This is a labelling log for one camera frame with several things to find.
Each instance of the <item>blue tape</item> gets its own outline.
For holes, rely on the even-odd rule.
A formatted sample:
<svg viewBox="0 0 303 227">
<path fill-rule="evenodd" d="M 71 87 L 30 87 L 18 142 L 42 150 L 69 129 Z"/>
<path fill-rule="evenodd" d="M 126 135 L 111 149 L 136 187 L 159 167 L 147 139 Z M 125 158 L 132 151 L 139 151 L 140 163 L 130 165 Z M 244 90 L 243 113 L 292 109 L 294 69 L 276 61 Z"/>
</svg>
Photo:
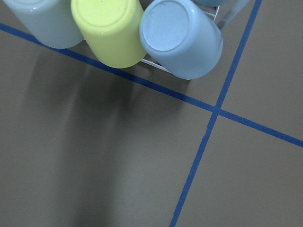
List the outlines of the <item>blue tape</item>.
<svg viewBox="0 0 303 227">
<path fill-rule="evenodd" d="M 89 57 L 87 57 L 87 56 L 85 56 L 83 54 L 71 51 L 69 49 L 55 49 L 55 48 L 51 48 L 51 47 L 45 46 L 44 44 L 40 43 L 33 35 L 30 35 L 28 33 L 25 33 L 23 31 L 20 31 L 18 29 L 15 29 L 13 27 L 5 25 L 3 23 L 0 23 L 0 30 L 2 30 L 4 32 L 7 32 L 9 34 L 15 35 L 17 37 L 20 37 L 22 39 L 28 40 L 28 41 L 30 41 L 32 43 L 35 43 L 35 44 L 38 44 L 40 46 L 46 47 L 46 48 L 48 48 L 50 50 L 59 52 L 61 54 L 64 54 L 64 55 L 69 56 L 69 57 L 71 57 L 73 59 L 79 60 L 79 61 L 84 62 L 86 64 L 89 64 L 91 66 L 97 67 L 97 68 L 102 69 L 104 71 L 113 73 L 113 74 L 115 74 L 117 76 L 120 76 L 122 78 L 130 80 L 130 81 L 132 81 L 134 83 L 143 85 L 145 87 L 148 87 L 148 88 L 153 89 L 155 91 L 161 92 L 163 94 L 166 94 L 166 95 L 168 95 L 170 97 L 173 97 L 173 98 L 176 98 L 176 99 L 181 100 L 183 102 L 186 102 L 188 104 L 197 106 L 197 107 L 202 108 L 204 110 L 208 110 L 210 112 L 212 112 L 214 110 L 214 106 L 212 106 L 210 104 L 207 104 L 207 103 L 202 102 L 200 100 L 197 100 L 195 98 L 186 96 L 186 95 L 184 95 L 182 93 L 179 93 L 179 92 L 174 91 L 172 89 L 169 89 L 167 87 L 161 86 L 159 84 L 153 83 L 153 82 L 148 81 L 146 79 L 143 79 L 141 77 L 135 76 L 135 75 L 133 75 L 131 73 L 128 73 L 128 72 L 125 72 L 123 70 L 111 68 L 111 67 L 106 66 L 103 63 L 101 63 L 101 62 L 99 62 L 99 61 L 97 61 L 95 59 L 89 58 Z"/>
<path fill-rule="evenodd" d="M 172 221 L 170 223 L 170 227 L 175 227 L 177 222 L 178 222 L 178 219 L 180 217 L 180 214 L 181 214 L 182 208 L 184 206 L 185 200 L 187 198 L 190 187 L 191 187 L 192 182 L 194 180 L 194 177 L 196 175 L 196 172 L 197 172 L 197 169 L 198 169 L 199 164 L 201 162 L 201 159 L 202 159 L 202 156 L 204 154 L 205 148 L 208 144 L 209 137 L 212 134 L 214 125 L 215 125 L 216 120 L 218 118 L 218 115 L 220 113 L 220 109 L 223 105 L 223 102 L 225 100 L 227 91 L 228 91 L 229 86 L 232 82 L 232 78 L 233 78 L 233 76 L 235 74 L 235 71 L 238 67 L 238 64 L 239 64 L 240 58 L 242 56 L 242 53 L 244 51 L 245 45 L 247 43 L 248 37 L 249 37 L 250 32 L 252 30 L 253 24 L 256 20 L 256 17 L 257 17 L 258 11 L 260 9 L 261 3 L 262 3 L 262 0 L 256 0 L 255 5 L 252 9 L 252 12 L 250 14 L 250 18 L 249 18 L 248 23 L 245 27 L 243 36 L 241 38 L 241 41 L 240 41 L 239 46 L 237 48 L 236 54 L 235 54 L 234 59 L 232 61 L 232 65 L 229 69 L 226 80 L 224 82 L 224 85 L 223 85 L 222 90 L 220 92 L 220 95 L 218 97 L 217 103 L 215 105 L 215 109 L 214 109 L 213 114 L 212 114 L 212 116 L 209 120 L 207 130 L 206 130 L 206 134 L 202 138 L 202 141 L 201 141 L 200 147 L 198 149 L 197 155 L 196 155 L 195 160 L 194 160 L 194 162 L 191 166 L 189 175 L 188 175 L 187 180 L 185 182 L 185 185 L 183 187 L 183 191 L 180 195 L 179 201 L 178 201 L 177 206 L 175 208 L 174 216 L 173 216 Z"/>
<path fill-rule="evenodd" d="M 240 117 L 238 115 L 235 115 L 235 114 L 230 113 L 225 110 L 220 110 L 219 115 L 303 148 L 302 140 L 296 139 L 294 137 L 291 137 L 289 135 L 286 135 L 284 133 L 281 133 L 279 131 L 276 131 L 274 129 L 261 125 L 259 123 L 253 122 L 244 117 Z"/>
</svg>

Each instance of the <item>cup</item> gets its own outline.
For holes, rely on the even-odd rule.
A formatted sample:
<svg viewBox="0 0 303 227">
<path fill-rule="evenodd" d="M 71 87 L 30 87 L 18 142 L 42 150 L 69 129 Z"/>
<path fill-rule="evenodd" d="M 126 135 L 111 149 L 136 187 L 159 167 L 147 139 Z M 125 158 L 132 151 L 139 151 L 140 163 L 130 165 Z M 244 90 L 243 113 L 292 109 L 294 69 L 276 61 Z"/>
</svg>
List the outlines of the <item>cup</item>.
<svg viewBox="0 0 303 227">
<path fill-rule="evenodd" d="M 126 68 L 145 55 L 139 38 L 143 9 L 138 0 L 72 0 L 72 15 L 96 57 Z"/>
<path fill-rule="evenodd" d="M 46 46 L 72 47 L 83 40 L 71 15 L 71 0 L 3 0 L 24 26 Z"/>
<path fill-rule="evenodd" d="M 173 75 L 195 79 L 219 61 L 218 27 L 189 0 L 155 0 L 145 10 L 140 39 L 147 53 Z"/>
<path fill-rule="evenodd" d="M 229 0 L 195 0 L 195 1 L 208 7 L 217 7 L 229 2 Z"/>
</svg>

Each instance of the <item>floor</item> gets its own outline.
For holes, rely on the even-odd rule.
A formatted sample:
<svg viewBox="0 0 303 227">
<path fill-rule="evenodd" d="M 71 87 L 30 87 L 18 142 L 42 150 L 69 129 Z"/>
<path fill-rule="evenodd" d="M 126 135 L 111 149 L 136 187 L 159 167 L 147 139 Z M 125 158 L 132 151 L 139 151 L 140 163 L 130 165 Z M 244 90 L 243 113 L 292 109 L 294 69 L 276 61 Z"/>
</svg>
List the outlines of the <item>floor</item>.
<svg viewBox="0 0 303 227">
<path fill-rule="evenodd" d="M 186 81 L 106 67 L 85 41 L 49 49 L 0 1 L 0 226 L 303 226 L 292 3 L 252 0 L 215 69 Z"/>
</svg>

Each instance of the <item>light blue cup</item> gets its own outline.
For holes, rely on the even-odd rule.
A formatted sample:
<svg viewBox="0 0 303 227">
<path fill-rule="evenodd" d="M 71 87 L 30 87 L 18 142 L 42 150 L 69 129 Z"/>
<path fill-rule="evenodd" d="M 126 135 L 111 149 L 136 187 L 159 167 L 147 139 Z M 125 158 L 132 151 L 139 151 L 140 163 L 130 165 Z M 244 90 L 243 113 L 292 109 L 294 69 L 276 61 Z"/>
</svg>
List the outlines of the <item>light blue cup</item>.
<svg viewBox="0 0 303 227">
<path fill-rule="evenodd" d="M 83 40 L 71 15 L 71 0 L 3 0 L 43 44 L 72 47 Z"/>
<path fill-rule="evenodd" d="M 199 2 L 200 4 L 204 6 L 209 7 L 216 7 L 224 5 L 225 3 L 229 2 L 230 0 L 195 0 L 196 2 Z"/>
<path fill-rule="evenodd" d="M 147 53 L 182 79 L 207 74 L 222 54 L 220 30 L 189 0 L 153 1 L 143 14 L 139 33 Z"/>
</svg>

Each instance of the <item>cup rack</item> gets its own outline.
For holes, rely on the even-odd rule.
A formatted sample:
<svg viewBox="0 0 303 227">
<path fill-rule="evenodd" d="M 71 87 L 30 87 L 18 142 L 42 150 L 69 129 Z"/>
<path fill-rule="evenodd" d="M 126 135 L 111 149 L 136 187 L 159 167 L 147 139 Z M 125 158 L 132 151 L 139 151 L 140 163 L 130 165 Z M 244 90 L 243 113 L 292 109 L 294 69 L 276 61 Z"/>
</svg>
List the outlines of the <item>cup rack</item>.
<svg viewBox="0 0 303 227">
<path fill-rule="evenodd" d="M 217 15 L 218 15 L 218 12 L 219 12 L 219 8 L 220 6 L 218 7 L 205 7 L 205 6 L 202 6 L 200 4 L 197 3 L 197 6 L 206 14 L 210 17 L 210 19 L 212 21 L 215 22 L 216 18 L 217 18 Z M 160 64 L 158 64 L 150 55 L 146 55 L 142 60 L 141 62 L 145 63 L 145 64 L 148 64 L 148 65 L 151 65 L 153 67 L 156 67 L 160 70 L 163 70 L 163 71 L 166 71 L 166 72 L 169 72 L 166 68 L 164 68 L 163 66 L 161 66 Z"/>
</svg>

